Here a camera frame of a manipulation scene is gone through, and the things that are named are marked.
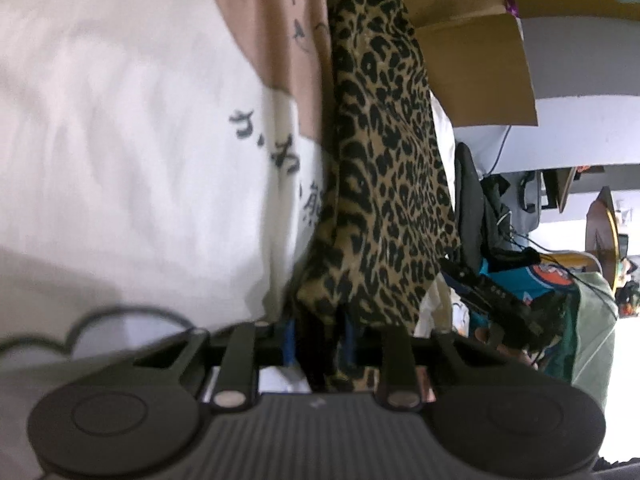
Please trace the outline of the black garment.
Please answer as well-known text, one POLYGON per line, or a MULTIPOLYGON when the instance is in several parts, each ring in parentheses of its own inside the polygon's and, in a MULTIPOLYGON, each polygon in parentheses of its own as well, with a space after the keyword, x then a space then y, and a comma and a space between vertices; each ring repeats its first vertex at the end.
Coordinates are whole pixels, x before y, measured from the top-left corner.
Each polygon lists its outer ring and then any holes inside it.
POLYGON ((460 246, 457 262, 478 273, 514 269, 518 253, 508 243, 510 209, 502 202, 510 183, 501 176, 480 178, 469 147, 460 142, 454 151, 454 215, 460 246))

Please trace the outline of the light green towel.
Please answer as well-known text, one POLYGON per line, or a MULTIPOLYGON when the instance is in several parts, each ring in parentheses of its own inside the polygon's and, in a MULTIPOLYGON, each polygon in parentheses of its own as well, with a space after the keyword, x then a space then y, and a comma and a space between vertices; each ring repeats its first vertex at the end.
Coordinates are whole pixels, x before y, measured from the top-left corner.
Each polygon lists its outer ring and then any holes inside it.
POLYGON ((600 273, 577 274, 565 311, 561 340, 546 354, 542 371, 588 393, 605 408, 614 360, 617 304, 600 273))

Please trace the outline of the white printed cloth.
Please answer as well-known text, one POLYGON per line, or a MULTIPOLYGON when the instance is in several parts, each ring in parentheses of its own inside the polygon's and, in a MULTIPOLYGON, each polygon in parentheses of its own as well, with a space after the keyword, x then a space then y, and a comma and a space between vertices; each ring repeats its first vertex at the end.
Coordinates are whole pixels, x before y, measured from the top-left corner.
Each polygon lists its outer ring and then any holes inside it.
POLYGON ((272 322, 318 221, 326 0, 1 0, 1 474, 50 389, 272 322))

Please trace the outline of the brown cardboard box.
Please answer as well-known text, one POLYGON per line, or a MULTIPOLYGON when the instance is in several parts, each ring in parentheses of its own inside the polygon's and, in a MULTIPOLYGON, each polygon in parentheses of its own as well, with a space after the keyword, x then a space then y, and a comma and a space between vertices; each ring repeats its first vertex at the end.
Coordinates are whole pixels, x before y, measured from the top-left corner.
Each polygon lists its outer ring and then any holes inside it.
POLYGON ((639 0, 404 0, 457 127, 537 125, 537 102, 638 96, 639 0))

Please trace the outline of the teal orange patterned garment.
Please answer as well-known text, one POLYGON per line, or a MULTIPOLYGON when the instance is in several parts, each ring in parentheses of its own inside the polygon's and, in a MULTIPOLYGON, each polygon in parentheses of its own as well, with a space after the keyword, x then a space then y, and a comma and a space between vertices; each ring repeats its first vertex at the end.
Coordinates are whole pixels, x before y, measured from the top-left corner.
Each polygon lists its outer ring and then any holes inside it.
POLYGON ((579 300, 574 280, 548 264, 500 272, 483 266, 475 272, 442 259, 440 270, 470 310, 502 330, 502 343, 512 349, 539 353, 557 344, 579 300))

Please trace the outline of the leopard print garment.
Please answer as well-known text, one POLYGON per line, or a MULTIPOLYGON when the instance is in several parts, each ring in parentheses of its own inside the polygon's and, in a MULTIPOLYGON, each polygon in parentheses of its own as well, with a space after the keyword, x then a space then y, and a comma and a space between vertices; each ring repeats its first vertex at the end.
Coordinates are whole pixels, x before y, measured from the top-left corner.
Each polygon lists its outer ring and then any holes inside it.
POLYGON ((295 350, 315 392, 347 391, 348 332, 414 330, 458 246, 422 50, 404 0, 326 0, 335 108, 328 180, 294 298, 295 350))

